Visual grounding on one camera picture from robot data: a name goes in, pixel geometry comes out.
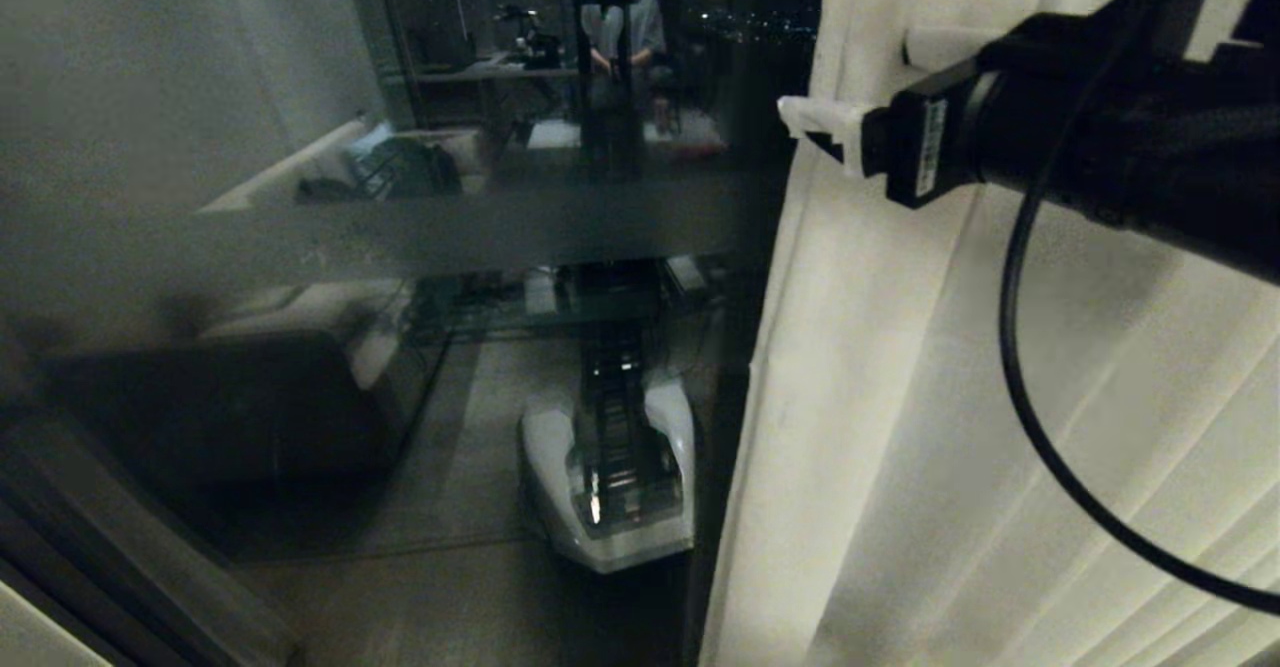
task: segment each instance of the floor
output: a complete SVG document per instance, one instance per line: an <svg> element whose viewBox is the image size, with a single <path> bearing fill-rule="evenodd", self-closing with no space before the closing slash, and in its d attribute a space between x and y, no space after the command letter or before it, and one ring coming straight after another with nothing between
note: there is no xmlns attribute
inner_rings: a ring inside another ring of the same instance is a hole
<svg viewBox="0 0 1280 667"><path fill-rule="evenodd" d="M699 366L714 348L708 330L710 320L691 320L671 338L695 411L710 384ZM257 538L243 543L237 576L300 631L307 664L681 663L689 554L603 577L525 527L524 402L576 376L573 341L454 344L376 497L339 501L346 518L324 499L246 517Z"/></svg>

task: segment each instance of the black cable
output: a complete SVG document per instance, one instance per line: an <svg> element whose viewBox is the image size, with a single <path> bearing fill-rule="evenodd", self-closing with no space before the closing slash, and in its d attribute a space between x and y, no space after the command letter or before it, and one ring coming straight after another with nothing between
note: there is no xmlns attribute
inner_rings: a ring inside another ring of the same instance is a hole
<svg viewBox="0 0 1280 667"><path fill-rule="evenodd" d="M1019 421L1023 425L1023 431L1027 433L1027 439L1030 440L1041 461L1066 494L1107 534L1152 566L1192 586L1252 609L1280 615L1280 594L1228 580L1165 552L1165 549L1153 544L1152 540L1148 540L1125 525L1120 517L1116 517L1102 502L1093 497L1066 465L1062 456L1057 453L1053 443L1044 433L1044 428L1041 425L1039 417L1036 415L1036 408L1032 407L1030 397L1027 393L1027 384L1023 380L1023 367L1018 357L1018 288L1021 280L1023 262L1027 256L1027 245L1032 234L1032 227L1034 225L1041 202L1048 192L1053 170L1079 117L1088 108L1093 92L1097 92L1097 88L1103 83L1112 67L1120 60L1129 44L1133 42L1134 35L1138 33L1152 8L1157 6L1161 1L1164 0L1129 1L1128 15L1125 15L1124 26L1115 44L1112 44L1106 58L1103 58L1097 70L1094 70L1094 74L1080 88L1075 108L1062 124L1062 129L1057 134L1044 165L1041 168L1034 183L1027 191L1023 205L1019 207L1018 220L1014 223L1014 233L1009 239L1009 251L1005 256L1004 277L1000 285L1000 357L1005 370L1005 384L1009 388L1009 397L1012 399L1014 411L1018 412Z"/></svg>

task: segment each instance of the white curtain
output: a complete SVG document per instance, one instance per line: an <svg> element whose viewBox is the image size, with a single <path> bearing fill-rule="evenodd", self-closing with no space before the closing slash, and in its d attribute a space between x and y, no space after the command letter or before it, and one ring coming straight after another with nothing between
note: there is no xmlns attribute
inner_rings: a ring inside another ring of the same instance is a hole
<svg viewBox="0 0 1280 667"><path fill-rule="evenodd" d="M876 105L919 79L909 26L1102 1L823 0L810 96ZM1243 1L1210 0L1193 56ZM1111 542L1028 447L996 342L1018 196L911 213L883 189L797 151L703 663L1238 664L1280 640L1280 620ZM1280 291L1056 207L1023 289L1028 383L1085 483L1175 553L1275 589Z"/></svg>

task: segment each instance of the label sticker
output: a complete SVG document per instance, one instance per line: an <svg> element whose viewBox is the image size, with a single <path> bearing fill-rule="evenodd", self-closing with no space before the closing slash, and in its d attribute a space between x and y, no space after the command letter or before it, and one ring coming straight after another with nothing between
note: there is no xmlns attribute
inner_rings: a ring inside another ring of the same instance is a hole
<svg viewBox="0 0 1280 667"><path fill-rule="evenodd" d="M924 138L920 140L920 165L915 170L915 196L933 192L938 178L938 160L942 157L942 133L947 125L947 101L938 99L924 106Z"/></svg>

